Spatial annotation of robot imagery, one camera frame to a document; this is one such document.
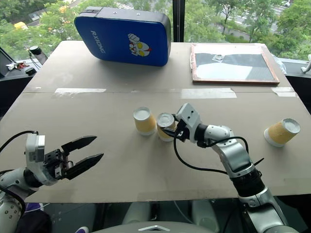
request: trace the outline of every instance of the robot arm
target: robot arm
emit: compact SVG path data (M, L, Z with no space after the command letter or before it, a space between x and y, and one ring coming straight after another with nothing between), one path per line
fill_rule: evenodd
M245 205L244 216L248 225L256 232L263 233L275 226L287 225L280 206L261 180L261 173L255 168L247 150L234 138L227 126L204 125L198 112L184 104L176 113L176 131L163 131L185 141L189 139L199 147L215 143L212 149L218 153L225 170L233 182L239 200Z
M44 154L45 136L29 134L26 141L26 168L0 174L0 233L15 232L17 222L25 211L24 201L42 185L53 185L58 180L69 180L96 165L103 154L87 157L73 165L68 155L75 149L90 144L96 137L85 136Z

